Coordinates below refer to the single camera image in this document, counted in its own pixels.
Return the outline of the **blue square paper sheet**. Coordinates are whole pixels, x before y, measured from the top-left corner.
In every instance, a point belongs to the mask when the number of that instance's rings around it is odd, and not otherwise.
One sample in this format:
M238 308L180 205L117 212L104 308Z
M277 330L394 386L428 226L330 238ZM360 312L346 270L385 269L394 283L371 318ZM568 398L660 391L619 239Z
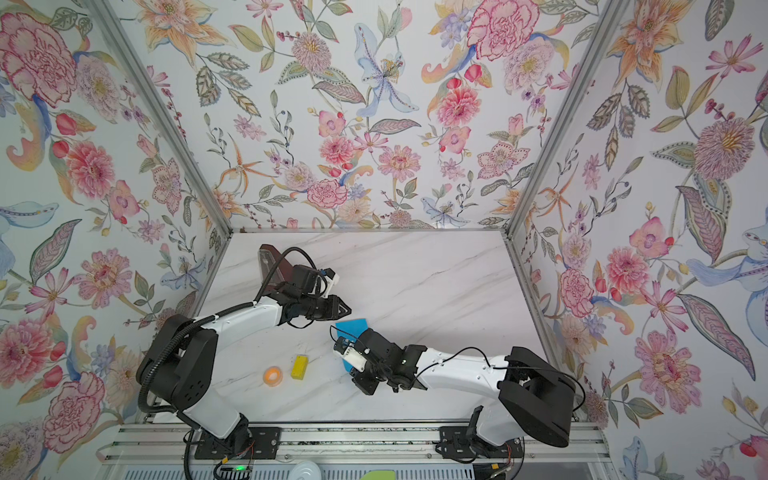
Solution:
M354 343L367 329L368 322L364 318L342 321L334 324L331 328L331 336L334 340L334 352L341 355L341 346L338 343L340 338L346 339L349 343Z

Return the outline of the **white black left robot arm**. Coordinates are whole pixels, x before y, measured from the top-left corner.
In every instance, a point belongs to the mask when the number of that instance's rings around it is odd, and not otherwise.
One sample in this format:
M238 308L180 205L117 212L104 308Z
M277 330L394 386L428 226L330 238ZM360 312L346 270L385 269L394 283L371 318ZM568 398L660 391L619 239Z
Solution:
M146 414L171 413L220 440L242 436L247 418L211 386L217 354L299 317L323 322L350 315L346 303L331 293L338 280L330 268L296 265L288 281L267 286L254 300L199 319L172 316L137 369L138 408Z

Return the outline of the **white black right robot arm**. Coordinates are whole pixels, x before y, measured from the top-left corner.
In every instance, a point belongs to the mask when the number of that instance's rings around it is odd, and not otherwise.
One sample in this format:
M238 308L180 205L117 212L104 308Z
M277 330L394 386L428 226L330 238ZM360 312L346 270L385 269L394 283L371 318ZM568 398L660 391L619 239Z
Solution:
M419 344L400 347L369 328L356 337L338 334L334 351L368 396L381 384L395 393L451 390L480 396L469 435L487 444L524 436L555 448L570 443L577 381L528 348L514 346L495 357L472 346L449 354Z

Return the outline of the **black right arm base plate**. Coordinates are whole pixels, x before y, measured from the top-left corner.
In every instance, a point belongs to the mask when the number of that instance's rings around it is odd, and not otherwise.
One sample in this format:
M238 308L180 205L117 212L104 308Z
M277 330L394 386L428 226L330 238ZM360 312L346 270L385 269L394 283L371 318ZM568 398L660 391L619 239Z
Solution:
M495 446L482 440L465 425L440 427L435 451L443 459L459 462L478 459L511 461L522 458L524 455L520 441L512 440L501 446Z

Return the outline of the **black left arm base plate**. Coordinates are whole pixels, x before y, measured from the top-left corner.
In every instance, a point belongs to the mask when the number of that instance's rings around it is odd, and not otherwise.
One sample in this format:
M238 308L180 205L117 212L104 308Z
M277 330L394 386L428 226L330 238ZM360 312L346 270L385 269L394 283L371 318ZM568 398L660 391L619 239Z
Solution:
M279 427L236 428L228 437L220 439L207 430L202 430L194 451L195 460L222 460L225 457L274 460L280 443L282 429Z

